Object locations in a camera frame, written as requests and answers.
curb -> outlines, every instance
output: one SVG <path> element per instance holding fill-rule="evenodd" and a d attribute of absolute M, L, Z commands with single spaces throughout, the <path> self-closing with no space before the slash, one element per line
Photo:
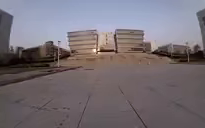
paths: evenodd
<path fill-rule="evenodd" d="M 17 79 L 13 79 L 13 80 L 1 81 L 0 82 L 0 87 L 8 85 L 8 84 L 19 83 L 19 82 L 22 82 L 22 81 L 31 80 L 31 79 L 35 79 L 35 78 L 38 78 L 38 77 L 55 74 L 55 73 L 60 73 L 60 72 L 69 71 L 69 70 L 75 70 L 75 69 L 78 69 L 78 68 L 81 68 L 81 66 L 67 68 L 67 69 L 63 69 L 63 70 L 55 70 L 55 71 L 51 71 L 51 72 L 41 72 L 40 74 L 30 75 L 30 76 L 23 77 L 23 78 L 17 78 Z"/>

sky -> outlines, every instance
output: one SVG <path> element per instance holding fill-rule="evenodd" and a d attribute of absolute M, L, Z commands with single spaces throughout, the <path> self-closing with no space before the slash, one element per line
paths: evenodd
<path fill-rule="evenodd" d="M 156 44 L 202 45 L 196 12 L 205 0 L 0 0 L 0 9 L 14 16 L 10 44 L 25 48 L 61 41 L 67 32 L 117 28 L 141 29 Z"/>

ground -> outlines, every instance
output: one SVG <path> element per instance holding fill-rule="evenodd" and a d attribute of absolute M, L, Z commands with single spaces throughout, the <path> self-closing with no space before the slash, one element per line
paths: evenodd
<path fill-rule="evenodd" d="M 0 87 L 0 128 L 205 128 L 205 65 L 107 65 Z"/>

paved plaza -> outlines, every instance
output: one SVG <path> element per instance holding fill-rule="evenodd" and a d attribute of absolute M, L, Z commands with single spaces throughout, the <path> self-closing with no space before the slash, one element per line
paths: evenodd
<path fill-rule="evenodd" d="M 107 65 L 2 86 L 0 128 L 205 128 L 205 65 Z"/>

lamp post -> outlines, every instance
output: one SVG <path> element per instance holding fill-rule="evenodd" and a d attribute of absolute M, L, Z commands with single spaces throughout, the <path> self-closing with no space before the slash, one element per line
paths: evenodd
<path fill-rule="evenodd" d="M 59 48 L 59 45 L 60 45 L 61 41 L 58 41 L 58 61 L 57 61 L 57 66 L 58 68 L 60 67 L 60 63 L 59 63 L 59 57 L 60 57 L 60 48 Z"/>
<path fill-rule="evenodd" d="M 190 62 L 190 55 L 189 55 L 189 44 L 188 42 L 185 43 L 186 44 L 186 47 L 187 47 L 187 57 L 188 57 L 188 63 Z"/>

